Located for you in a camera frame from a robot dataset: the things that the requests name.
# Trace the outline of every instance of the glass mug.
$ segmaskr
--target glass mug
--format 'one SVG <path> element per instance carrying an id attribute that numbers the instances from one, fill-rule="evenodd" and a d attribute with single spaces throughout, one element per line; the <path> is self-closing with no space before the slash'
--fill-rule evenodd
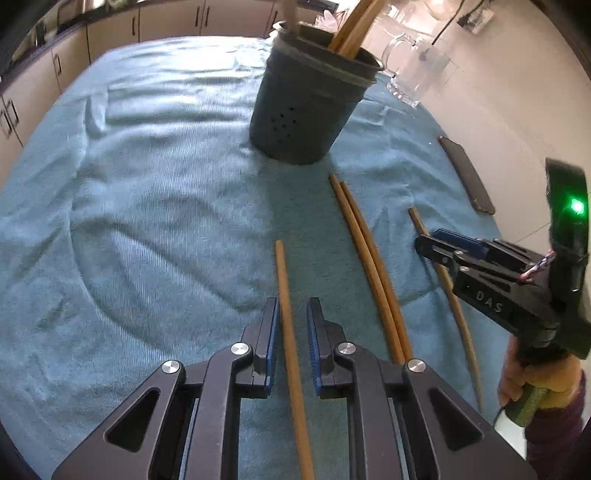
<path id="1" fill-rule="evenodd" d="M 392 72 L 387 69 L 388 57 L 402 43 L 411 46 L 411 54 L 403 65 Z M 385 71 L 392 77 L 388 90 L 396 98 L 415 108 L 423 94 L 442 74 L 449 63 L 449 57 L 424 40 L 415 40 L 406 33 L 394 37 L 382 54 Z"/>

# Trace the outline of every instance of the green handle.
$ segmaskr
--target green handle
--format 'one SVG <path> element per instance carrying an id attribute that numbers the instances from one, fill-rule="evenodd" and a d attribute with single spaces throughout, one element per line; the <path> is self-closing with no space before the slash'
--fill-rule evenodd
<path id="1" fill-rule="evenodd" d="M 527 427 L 534 418 L 535 411 L 540 406 L 540 402 L 548 393 L 544 387 L 534 387 L 529 383 L 523 386 L 523 395 L 517 401 L 510 401 L 505 406 L 507 417 L 520 427 Z"/>

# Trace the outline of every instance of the blue towel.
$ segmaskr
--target blue towel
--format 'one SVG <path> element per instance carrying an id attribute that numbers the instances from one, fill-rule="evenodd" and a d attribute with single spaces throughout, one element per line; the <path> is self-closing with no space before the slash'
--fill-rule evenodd
<path id="1" fill-rule="evenodd" d="M 471 208 L 443 131 L 380 77 L 330 154 L 266 158 L 248 124 L 270 46 L 182 38 L 108 53 L 56 102 L 0 196 L 0 420 L 42 479 L 162 361 L 207 359 L 277 293 L 284 241 L 318 478 L 348 478 L 345 401 L 314 395 L 305 301 L 381 358 L 375 302 L 327 177 L 347 181 L 384 258 L 415 355 L 472 404 L 465 353 L 407 209 L 431 229 L 495 237 Z M 464 305 L 484 416 L 507 335 Z M 242 407 L 239 477 L 296 479 L 282 356 L 268 400 Z"/>

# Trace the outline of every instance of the purple sleeve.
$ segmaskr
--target purple sleeve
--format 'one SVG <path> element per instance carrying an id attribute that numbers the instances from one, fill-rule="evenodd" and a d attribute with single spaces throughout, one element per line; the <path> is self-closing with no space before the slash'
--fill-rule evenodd
<path id="1" fill-rule="evenodd" d="M 527 461 L 540 480 L 555 478 L 553 474 L 573 452 L 573 446 L 583 428 L 581 415 L 584 408 L 585 383 L 583 375 L 579 393 L 568 407 L 538 410 L 531 424 L 525 429 Z M 586 450 L 591 453 L 591 445 Z"/>

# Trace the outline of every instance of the human hand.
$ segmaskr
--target human hand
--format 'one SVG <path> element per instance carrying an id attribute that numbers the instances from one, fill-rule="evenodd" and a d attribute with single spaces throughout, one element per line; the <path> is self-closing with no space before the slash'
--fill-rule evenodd
<path id="1" fill-rule="evenodd" d="M 579 392 L 583 375 L 580 360 L 569 354 L 556 362 L 523 367 L 516 358 L 518 347 L 517 338 L 512 336 L 497 391 L 501 407 L 507 405 L 509 400 L 519 400 L 526 383 L 548 389 L 540 402 L 540 408 L 567 407 Z"/>

